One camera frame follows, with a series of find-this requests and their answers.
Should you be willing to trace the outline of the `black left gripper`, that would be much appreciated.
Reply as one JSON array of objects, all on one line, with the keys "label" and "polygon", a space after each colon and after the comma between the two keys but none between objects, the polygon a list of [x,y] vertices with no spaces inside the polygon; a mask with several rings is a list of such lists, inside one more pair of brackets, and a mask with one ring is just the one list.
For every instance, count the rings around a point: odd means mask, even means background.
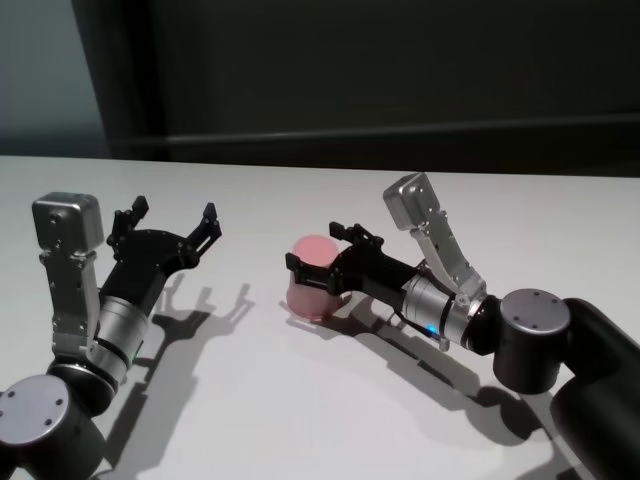
[{"label": "black left gripper", "polygon": [[167,279],[189,266],[222,236],[215,204],[204,208],[198,226],[187,236],[161,230],[135,230],[149,210],[145,196],[127,210],[116,210],[107,244],[115,265],[100,290],[101,301],[118,298],[150,313]]}]

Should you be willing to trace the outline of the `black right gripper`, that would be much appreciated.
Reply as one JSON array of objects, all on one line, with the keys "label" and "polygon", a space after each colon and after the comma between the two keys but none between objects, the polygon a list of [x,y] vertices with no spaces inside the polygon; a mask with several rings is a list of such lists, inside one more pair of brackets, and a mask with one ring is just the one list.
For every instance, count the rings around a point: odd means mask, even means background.
[{"label": "black right gripper", "polygon": [[329,235],[356,246],[341,252],[329,267],[311,265],[287,253],[285,263],[294,282],[333,296],[362,292],[393,309],[401,309],[406,296],[404,286],[417,275],[417,268],[384,254],[380,250],[384,239],[359,223],[345,226],[332,221]]}]

